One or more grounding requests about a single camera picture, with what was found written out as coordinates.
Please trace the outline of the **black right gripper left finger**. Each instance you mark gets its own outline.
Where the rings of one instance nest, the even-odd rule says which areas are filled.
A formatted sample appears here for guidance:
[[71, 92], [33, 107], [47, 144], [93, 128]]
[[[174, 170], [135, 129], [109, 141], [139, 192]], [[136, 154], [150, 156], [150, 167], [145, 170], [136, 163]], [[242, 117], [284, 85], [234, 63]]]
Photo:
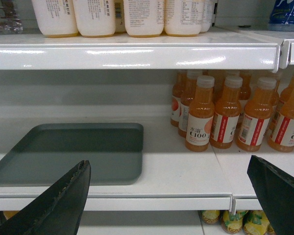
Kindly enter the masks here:
[[0, 235], [75, 235], [85, 208], [91, 165], [82, 160], [0, 225]]

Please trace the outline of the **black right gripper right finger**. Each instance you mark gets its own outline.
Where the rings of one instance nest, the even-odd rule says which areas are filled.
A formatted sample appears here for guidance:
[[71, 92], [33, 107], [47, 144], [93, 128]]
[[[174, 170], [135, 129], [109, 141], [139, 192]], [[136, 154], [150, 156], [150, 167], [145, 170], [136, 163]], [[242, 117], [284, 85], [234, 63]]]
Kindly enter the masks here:
[[256, 155], [247, 174], [275, 233], [294, 235], [294, 177]]

